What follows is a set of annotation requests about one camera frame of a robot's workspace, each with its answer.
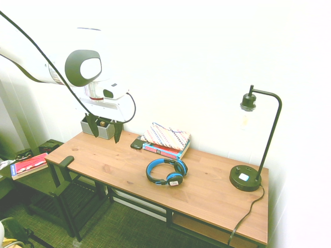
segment lamp base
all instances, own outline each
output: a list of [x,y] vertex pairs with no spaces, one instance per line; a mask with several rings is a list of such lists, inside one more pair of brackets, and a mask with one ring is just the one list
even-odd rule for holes
[[230,171],[230,181],[237,189],[247,192],[257,190],[261,184],[261,176],[256,180],[258,171],[247,165],[237,165]]

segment lamp cord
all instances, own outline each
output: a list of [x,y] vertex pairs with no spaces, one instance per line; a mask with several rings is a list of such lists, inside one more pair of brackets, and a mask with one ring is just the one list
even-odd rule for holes
[[250,205],[249,212],[248,212],[248,213],[247,213],[247,214],[246,214],[246,215],[245,215],[245,216],[244,216],[244,217],[238,222],[238,224],[235,226],[235,228],[233,229],[233,231],[232,231],[232,233],[231,233],[231,235],[230,235],[230,238],[229,238],[229,240],[228,240],[228,247],[230,247],[230,242],[231,242],[231,240],[232,240],[232,238],[233,238],[235,232],[237,231],[238,227],[240,226],[240,224],[244,221],[244,219],[245,219],[245,218],[250,214],[250,212],[252,211],[253,204],[256,203],[256,202],[258,202],[259,200],[261,200],[261,199],[263,198],[265,191],[264,191],[264,188],[263,188],[262,184],[260,184],[260,186],[261,186],[262,189],[263,189],[263,194],[262,194],[262,196],[261,196],[259,199],[256,199],[255,201],[252,202],[252,204]]

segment headphone ear cup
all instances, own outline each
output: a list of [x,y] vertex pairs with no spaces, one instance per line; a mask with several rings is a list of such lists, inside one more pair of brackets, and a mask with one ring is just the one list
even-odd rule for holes
[[186,164],[181,160],[178,160],[175,162],[174,168],[175,168],[176,172],[181,173],[183,176],[185,176],[187,174],[188,168],[187,168]]
[[181,173],[178,172],[171,172],[167,175],[167,183],[170,186],[180,185],[183,182],[183,176]]

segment lamp switch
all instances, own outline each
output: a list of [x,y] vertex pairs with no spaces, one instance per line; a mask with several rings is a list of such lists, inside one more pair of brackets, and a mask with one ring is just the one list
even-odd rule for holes
[[244,173],[241,173],[241,174],[239,175],[239,178],[240,178],[241,180],[243,180],[243,181],[247,181],[247,180],[249,179],[249,176],[247,176],[247,175],[244,174]]

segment red book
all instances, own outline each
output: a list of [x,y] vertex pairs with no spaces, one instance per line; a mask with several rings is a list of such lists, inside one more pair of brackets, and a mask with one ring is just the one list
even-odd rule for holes
[[47,153],[45,152],[30,159],[12,164],[10,166],[12,179],[16,180],[48,167],[45,160],[46,155]]
[[157,154],[160,154],[160,155],[163,155],[163,156],[166,156],[166,157],[171,158],[171,159],[180,160],[180,159],[182,159],[185,152],[189,148],[190,143],[191,142],[189,140],[183,151],[176,150],[176,149],[166,147],[166,146],[160,146],[160,145],[149,143],[149,142],[146,142],[146,143],[143,144],[143,149],[147,150],[147,151],[157,153]]

